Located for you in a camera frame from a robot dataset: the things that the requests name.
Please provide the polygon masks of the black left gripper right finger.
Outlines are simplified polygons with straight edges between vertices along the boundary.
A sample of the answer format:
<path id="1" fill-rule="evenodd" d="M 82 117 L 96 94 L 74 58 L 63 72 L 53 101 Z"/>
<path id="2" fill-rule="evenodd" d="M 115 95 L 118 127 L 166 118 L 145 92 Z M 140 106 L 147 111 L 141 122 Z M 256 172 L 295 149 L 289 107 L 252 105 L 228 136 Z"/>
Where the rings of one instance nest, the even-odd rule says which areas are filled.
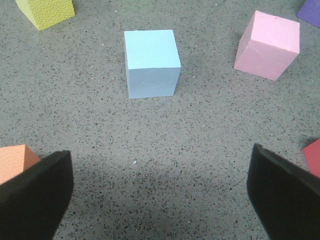
<path id="1" fill-rule="evenodd" d="M 247 192 L 271 240 L 320 238 L 320 179 L 254 144 Z"/>

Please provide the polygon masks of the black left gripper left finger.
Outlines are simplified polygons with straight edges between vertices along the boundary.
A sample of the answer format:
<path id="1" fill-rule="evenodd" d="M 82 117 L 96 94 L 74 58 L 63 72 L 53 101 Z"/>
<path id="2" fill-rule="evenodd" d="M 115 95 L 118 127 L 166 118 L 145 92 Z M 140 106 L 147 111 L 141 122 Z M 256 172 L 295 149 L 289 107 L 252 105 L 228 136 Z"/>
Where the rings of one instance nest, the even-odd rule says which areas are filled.
<path id="1" fill-rule="evenodd" d="M 74 188 L 71 153 L 56 151 L 0 186 L 0 238 L 51 240 Z"/>

